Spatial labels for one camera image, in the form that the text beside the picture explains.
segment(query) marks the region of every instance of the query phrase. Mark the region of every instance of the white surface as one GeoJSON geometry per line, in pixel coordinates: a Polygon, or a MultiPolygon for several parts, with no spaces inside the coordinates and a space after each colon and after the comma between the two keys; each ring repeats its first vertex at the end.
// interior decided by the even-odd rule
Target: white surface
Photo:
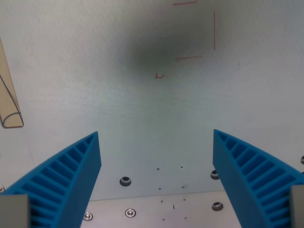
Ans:
{"type": "Polygon", "coordinates": [[[93,219],[83,221],[81,228],[241,228],[223,191],[97,200],[89,202],[87,211],[93,219]],[[224,208],[213,211],[218,201],[224,208]],[[136,210],[135,217],[124,215],[128,208],[136,210]]]}
{"type": "Polygon", "coordinates": [[[213,129],[303,171],[304,2],[174,2],[0,2],[25,124],[0,128],[1,185],[93,131],[93,200],[223,190],[209,176],[213,129]],[[174,60],[189,55],[203,59],[174,60]]]}

